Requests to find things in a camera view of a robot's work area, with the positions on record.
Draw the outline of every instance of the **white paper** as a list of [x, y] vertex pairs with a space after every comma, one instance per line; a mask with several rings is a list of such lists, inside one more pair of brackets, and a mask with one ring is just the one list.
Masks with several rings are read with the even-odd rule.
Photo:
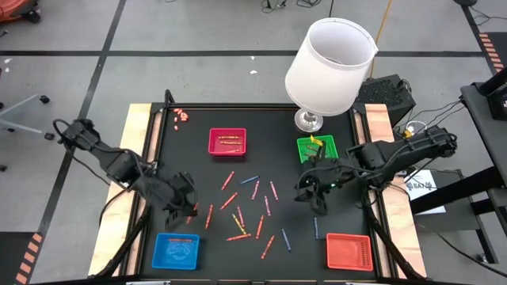
[[[427, 169], [419, 171], [419, 173], [416, 174], [414, 177], [412, 177], [412, 179], [408, 181], [405, 180], [405, 185], [406, 190], [410, 195], [410, 200], [414, 200], [416, 198], [419, 198], [436, 190], [435, 180], [431, 175], [431, 171]], [[424, 211], [417, 215], [439, 214], [439, 213], [445, 213], [444, 206], [436, 207], [434, 209]]]

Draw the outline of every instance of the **red tray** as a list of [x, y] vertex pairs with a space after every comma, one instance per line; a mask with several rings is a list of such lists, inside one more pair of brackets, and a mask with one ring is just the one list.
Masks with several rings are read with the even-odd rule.
[[[219, 139], [220, 136], [238, 136], [239, 139]], [[239, 142], [241, 145], [221, 144], [220, 141]], [[246, 129], [212, 128], [209, 130], [208, 153], [215, 156], [242, 156], [246, 153]]]
[[372, 271], [370, 237], [356, 234], [327, 234], [327, 266], [334, 269]]

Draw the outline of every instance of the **lamp shade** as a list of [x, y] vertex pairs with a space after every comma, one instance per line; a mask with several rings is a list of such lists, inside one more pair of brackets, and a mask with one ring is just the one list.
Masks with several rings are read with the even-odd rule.
[[355, 101], [378, 50], [372, 36], [356, 23], [339, 18], [316, 21], [285, 76], [288, 96], [316, 115], [342, 114]]

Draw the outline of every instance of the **floor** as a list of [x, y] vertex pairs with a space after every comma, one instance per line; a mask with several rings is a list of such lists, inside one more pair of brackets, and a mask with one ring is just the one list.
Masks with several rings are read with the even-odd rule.
[[[29, 116], [15, 114], [13, 120], [50, 131], [55, 118], [87, 116], [112, 146], [120, 142], [128, 106], [161, 101], [166, 88], [178, 102], [290, 102], [284, 76], [309, 25], [343, 17], [375, 37], [387, 3], [322, 0], [304, 9], [289, 0], [286, 9], [262, 13], [260, 0], [43, 0], [38, 25], [15, 21], [2, 27], [9, 34], [0, 39], [0, 101], [11, 106], [47, 95], [50, 104], [36, 101]], [[503, 0], [479, 0], [475, 8], [507, 14]], [[492, 75], [467, 13], [450, 0], [393, 0], [374, 77], [407, 79], [414, 111], [456, 101], [461, 86]], [[478, 30], [507, 32], [507, 21], [491, 20]], [[429, 122], [435, 115], [418, 119]], [[440, 125], [458, 135], [459, 150], [433, 168], [471, 175], [491, 165], [466, 111]], [[0, 131], [0, 162], [9, 166], [0, 174], [0, 231], [40, 230], [44, 236], [31, 283], [86, 278], [90, 265], [108, 188], [80, 165], [67, 168], [63, 157], [55, 142]], [[77, 157], [97, 169], [89, 155]], [[501, 261], [494, 267], [507, 272], [505, 235], [493, 215], [483, 220]], [[438, 237], [418, 233], [430, 277], [501, 283]], [[474, 232], [445, 236], [469, 254], [481, 252]]]

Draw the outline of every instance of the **wooden frame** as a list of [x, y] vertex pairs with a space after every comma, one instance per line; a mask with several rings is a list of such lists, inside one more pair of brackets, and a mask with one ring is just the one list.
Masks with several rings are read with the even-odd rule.
[[[141, 154], [147, 135], [147, 128], [150, 119], [151, 104], [131, 104], [128, 110], [127, 120], [125, 122], [124, 133], [121, 139], [120, 147], [129, 148], [136, 153]], [[370, 129], [372, 141], [385, 140], [391, 142], [394, 140], [391, 130], [391, 123], [387, 114], [387, 108], [383, 104], [367, 104], [366, 117]], [[359, 114], [355, 115], [357, 134], [360, 143], [365, 142], [364, 130]], [[154, 122], [151, 129], [151, 141], [148, 150], [147, 160], [154, 159], [158, 136], [160, 135], [160, 126], [162, 122], [162, 113], [157, 112], [154, 115]], [[395, 178], [393, 184], [405, 188], [403, 179]], [[121, 188], [112, 184], [109, 188], [108, 200], [121, 191]], [[132, 201], [134, 193], [129, 192], [122, 195], [115, 203], [109, 206], [102, 219], [101, 228], [97, 236], [95, 250], [89, 269], [89, 274], [99, 272], [114, 256], [120, 245], [125, 239], [127, 232], [128, 220], [132, 209]], [[415, 231], [414, 219], [410, 210], [410, 202], [406, 193], [401, 190], [389, 187], [383, 192], [383, 200], [389, 224], [391, 238], [396, 244], [403, 256], [412, 264], [416, 272], [426, 276], [424, 262], [422, 260], [419, 241]], [[144, 209], [144, 200], [140, 200], [137, 217], [140, 216]], [[377, 215], [378, 209], [375, 206], [374, 212]], [[379, 248], [380, 264], [382, 266], [382, 274], [384, 277], [391, 277], [389, 262], [385, 246], [377, 237], [377, 245]], [[127, 275], [135, 274], [135, 263], [138, 257], [139, 236], [132, 245]], [[398, 275], [403, 277], [403, 273], [398, 268]]]

